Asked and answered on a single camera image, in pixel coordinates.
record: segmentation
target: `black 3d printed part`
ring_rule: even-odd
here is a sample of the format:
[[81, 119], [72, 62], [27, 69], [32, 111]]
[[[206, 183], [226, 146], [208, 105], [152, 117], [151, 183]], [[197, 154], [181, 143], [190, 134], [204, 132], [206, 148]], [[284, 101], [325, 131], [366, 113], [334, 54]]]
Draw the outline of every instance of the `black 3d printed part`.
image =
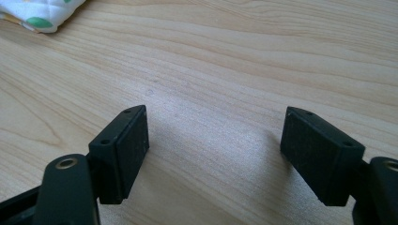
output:
[[42, 224], [100, 224], [85, 156], [60, 157], [46, 167], [33, 218], [33, 225]]
[[345, 206], [365, 147], [316, 114], [288, 107], [281, 152], [327, 206]]
[[146, 108], [136, 106], [121, 112], [88, 145], [100, 203], [119, 204], [129, 197], [149, 148], [147, 132]]
[[398, 224], [398, 160], [374, 157], [369, 189], [382, 224]]

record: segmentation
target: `wood grain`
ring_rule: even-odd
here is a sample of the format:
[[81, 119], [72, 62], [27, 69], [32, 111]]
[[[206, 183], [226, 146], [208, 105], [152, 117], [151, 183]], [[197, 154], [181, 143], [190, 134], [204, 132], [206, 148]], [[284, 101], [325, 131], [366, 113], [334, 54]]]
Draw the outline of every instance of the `wood grain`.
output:
[[398, 158], [396, 1], [92, 0], [0, 31], [0, 201], [139, 104], [150, 151], [102, 224], [352, 224], [280, 154], [288, 105]]

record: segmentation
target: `green polka dot fabric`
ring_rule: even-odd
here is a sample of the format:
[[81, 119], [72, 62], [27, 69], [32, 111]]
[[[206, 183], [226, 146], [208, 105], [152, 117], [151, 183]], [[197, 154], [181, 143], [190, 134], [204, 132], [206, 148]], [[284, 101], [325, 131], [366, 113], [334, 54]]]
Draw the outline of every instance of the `green polka dot fabric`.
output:
[[84, 0], [0, 0], [0, 19], [53, 33]]

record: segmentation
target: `wooden table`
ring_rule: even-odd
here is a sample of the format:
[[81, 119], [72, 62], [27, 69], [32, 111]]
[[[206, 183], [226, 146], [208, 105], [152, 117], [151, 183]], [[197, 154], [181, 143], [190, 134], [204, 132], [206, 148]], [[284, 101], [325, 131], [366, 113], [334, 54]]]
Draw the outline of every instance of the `wooden table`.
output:
[[398, 2], [91, 0], [0, 22], [0, 201], [145, 104], [150, 149], [102, 224], [352, 224], [280, 154], [287, 106], [398, 158]]

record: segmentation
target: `black clamp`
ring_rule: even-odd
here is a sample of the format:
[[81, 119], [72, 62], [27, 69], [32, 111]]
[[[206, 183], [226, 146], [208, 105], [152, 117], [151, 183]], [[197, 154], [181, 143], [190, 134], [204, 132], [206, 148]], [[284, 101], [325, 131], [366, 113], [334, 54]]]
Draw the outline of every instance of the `black clamp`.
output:
[[398, 160], [362, 160], [365, 147], [316, 114], [288, 107], [281, 152], [326, 206], [345, 206], [357, 225], [398, 224]]
[[100, 203], [127, 199], [149, 148], [145, 106], [121, 112], [90, 144], [87, 156], [59, 157], [41, 187], [0, 203], [3, 225], [98, 225]]

